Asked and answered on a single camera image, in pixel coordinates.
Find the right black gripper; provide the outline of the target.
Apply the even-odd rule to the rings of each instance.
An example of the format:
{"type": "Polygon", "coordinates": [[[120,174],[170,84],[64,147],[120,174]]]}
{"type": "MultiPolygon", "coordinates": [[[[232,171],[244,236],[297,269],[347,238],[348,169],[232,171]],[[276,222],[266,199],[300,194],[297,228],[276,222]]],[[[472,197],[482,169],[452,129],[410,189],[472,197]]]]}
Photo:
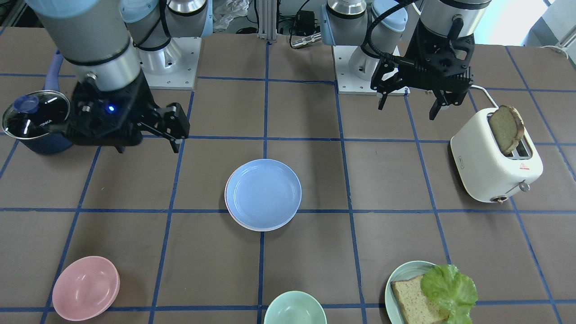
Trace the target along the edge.
{"type": "Polygon", "coordinates": [[[61,133],[74,145],[114,146],[119,154],[126,146],[139,145],[144,131],[167,139],[173,153],[179,154],[189,129],[179,103],[156,104],[144,72],[113,91],[97,89],[95,79],[87,76],[74,88],[66,121],[49,126],[49,132],[61,133]]]}

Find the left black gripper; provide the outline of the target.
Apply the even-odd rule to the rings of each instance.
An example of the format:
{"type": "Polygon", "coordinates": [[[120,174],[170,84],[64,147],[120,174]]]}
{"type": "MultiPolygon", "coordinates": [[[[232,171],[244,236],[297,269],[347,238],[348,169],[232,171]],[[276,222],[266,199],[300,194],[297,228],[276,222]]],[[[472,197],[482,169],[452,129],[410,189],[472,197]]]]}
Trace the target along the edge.
{"type": "Polygon", "coordinates": [[[474,82],[470,59],[475,45],[473,34],[459,35],[463,28],[463,20],[453,20],[443,36],[419,22],[403,57],[382,53],[370,85],[377,92],[377,109],[382,111],[387,96],[403,87],[433,92],[431,121],[443,107],[461,105],[474,82]]]}

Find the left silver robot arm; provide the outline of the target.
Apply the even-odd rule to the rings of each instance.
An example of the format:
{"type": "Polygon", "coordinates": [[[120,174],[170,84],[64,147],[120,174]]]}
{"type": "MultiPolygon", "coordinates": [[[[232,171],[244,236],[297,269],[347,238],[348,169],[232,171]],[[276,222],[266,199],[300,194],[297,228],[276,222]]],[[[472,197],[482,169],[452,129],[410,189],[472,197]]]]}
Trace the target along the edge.
{"type": "Polygon", "coordinates": [[[394,49],[406,29],[412,0],[328,0],[323,4],[320,32],[323,43],[356,46],[369,67],[356,72],[376,92],[378,109],[404,87],[428,90],[436,100],[429,112],[461,105],[474,83],[470,61],[474,31],[489,0],[424,0],[420,16],[402,56],[394,49]]]}

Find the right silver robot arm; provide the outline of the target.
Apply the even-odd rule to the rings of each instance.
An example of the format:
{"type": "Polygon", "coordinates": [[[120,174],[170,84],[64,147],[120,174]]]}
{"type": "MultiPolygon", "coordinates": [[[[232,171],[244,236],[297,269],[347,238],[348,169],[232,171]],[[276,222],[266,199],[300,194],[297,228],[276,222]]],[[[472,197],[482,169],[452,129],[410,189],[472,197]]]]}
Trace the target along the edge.
{"type": "Polygon", "coordinates": [[[123,153],[143,132],[169,141],[174,153],[189,136],[181,104],[156,104],[149,72],[182,63],[175,38],[213,33],[211,0],[28,0],[27,5],[74,70],[77,83],[63,121],[41,127],[74,145],[113,146],[123,153]]]}

